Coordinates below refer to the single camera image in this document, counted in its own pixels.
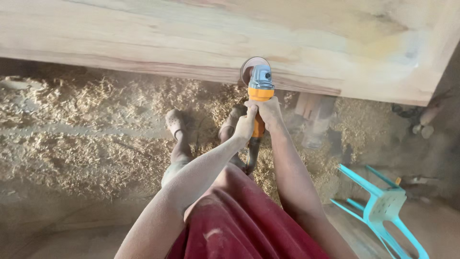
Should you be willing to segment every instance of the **turquoise plastic stool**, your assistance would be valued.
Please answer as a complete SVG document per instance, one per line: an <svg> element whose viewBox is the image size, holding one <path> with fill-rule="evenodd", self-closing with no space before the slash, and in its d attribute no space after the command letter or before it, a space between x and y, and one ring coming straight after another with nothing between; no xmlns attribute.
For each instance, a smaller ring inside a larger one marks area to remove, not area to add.
<svg viewBox="0 0 460 259"><path fill-rule="evenodd" d="M349 205L363 212L362 217L352 212L334 199L331 199L331 201L349 214L353 215L355 218L367 224L370 229L377 235L377 237L385 246L386 250L394 259L396 259L396 257L387 247L387 244L393 249L393 251L398 254L401 259L410 259L411 257L406 254L404 249L396 242L390 233L386 231L385 227L383 226L383 222L385 220L393 222L394 225L398 227L399 230L401 230L401 232L407 237L407 239L409 239L415 249L417 249L419 252L419 259L429 258L425 249L423 249L422 245L420 245L414 235L399 218L399 211L407 199L406 191L393 183L389 178L376 171L374 168L367 165L366 169L373 172L376 176L385 181L390 186L390 188L380 189L352 170L346 168L342 164L339 167L340 171L350 177L353 181L357 182L359 185L361 185L361 187L366 189L366 191L371 194L371 197L369 198L366 206L363 206L352 199L347 199L347 203Z"/></svg>

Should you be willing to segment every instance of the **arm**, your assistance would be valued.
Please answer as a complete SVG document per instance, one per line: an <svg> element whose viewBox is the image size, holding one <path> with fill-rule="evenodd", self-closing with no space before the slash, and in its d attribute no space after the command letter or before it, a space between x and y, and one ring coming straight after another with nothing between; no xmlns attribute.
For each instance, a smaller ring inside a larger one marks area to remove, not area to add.
<svg viewBox="0 0 460 259"><path fill-rule="evenodd" d="M331 258L357 258L342 236L331 225L322 209L315 186L291 136L284 125L276 96L266 102L250 100L246 106L257 105L271 134L275 164L276 187L281 204Z"/></svg>
<svg viewBox="0 0 460 259"><path fill-rule="evenodd" d="M188 163L146 206L115 258L165 258L184 229L185 210L211 186L230 158L251 137L257 107L238 121L233 136Z"/></svg>

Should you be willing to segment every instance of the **foot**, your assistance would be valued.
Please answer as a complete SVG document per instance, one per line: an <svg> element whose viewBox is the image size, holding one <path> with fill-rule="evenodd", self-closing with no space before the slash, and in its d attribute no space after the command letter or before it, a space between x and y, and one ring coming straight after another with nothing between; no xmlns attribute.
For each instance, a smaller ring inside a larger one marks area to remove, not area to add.
<svg viewBox="0 0 460 259"><path fill-rule="evenodd" d="M241 105L236 105L231 110L227 120L220 127L218 137L221 143L224 143L233 136L236 124L241 116L246 114L246 108Z"/></svg>
<svg viewBox="0 0 460 259"><path fill-rule="evenodd" d="M176 140L178 140L178 138L183 136L186 132L181 111L178 109L172 109L166 114L166 125Z"/></svg>

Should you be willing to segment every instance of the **sanding disc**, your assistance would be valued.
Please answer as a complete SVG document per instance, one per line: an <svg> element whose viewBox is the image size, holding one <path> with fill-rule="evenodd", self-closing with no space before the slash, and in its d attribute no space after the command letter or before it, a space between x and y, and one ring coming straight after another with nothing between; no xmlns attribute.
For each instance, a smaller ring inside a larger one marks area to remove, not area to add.
<svg viewBox="0 0 460 259"><path fill-rule="evenodd" d="M253 57L246 62L244 62L243 66L241 66L240 70L240 79L243 83L248 86L249 81L251 80L251 73L255 65L270 65L267 60L261 57Z"/></svg>

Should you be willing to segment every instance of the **hand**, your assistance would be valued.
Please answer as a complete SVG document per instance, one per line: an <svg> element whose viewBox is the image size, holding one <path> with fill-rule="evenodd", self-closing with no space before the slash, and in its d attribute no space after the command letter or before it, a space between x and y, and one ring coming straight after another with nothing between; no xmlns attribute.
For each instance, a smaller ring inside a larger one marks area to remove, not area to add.
<svg viewBox="0 0 460 259"><path fill-rule="evenodd" d="M259 108L260 116L265 122L265 129L268 131L273 131L280 128L283 125L283 119L281 117L280 103L278 102L278 97L273 96L270 100L261 102L249 100L244 102L244 105L251 107L257 105Z"/></svg>
<svg viewBox="0 0 460 259"><path fill-rule="evenodd" d="M235 127L232 137L244 140L244 143L251 138L254 131L254 119L257 114L257 106L253 105L247 109L247 115L241 116Z"/></svg>

